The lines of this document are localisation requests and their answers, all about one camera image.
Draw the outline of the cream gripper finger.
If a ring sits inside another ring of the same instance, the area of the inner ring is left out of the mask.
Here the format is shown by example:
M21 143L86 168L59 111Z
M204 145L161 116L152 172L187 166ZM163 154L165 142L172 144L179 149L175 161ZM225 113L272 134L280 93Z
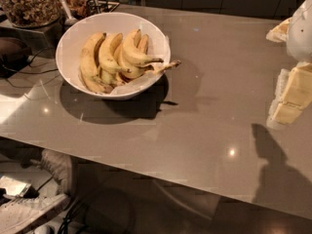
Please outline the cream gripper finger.
M292 70L282 69L275 88L268 123L292 124L312 102L312 63L299 63Z
M266 39L272 42L286 42L291 19L285 19L266 34Z

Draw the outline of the white rounded gripper body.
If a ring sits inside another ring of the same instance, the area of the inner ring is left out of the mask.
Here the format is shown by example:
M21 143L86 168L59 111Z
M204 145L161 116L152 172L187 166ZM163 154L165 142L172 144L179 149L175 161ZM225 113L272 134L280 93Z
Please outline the white rounded gripper body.
M298 61L312 62L312 0L305 0L292 15L287 50Z

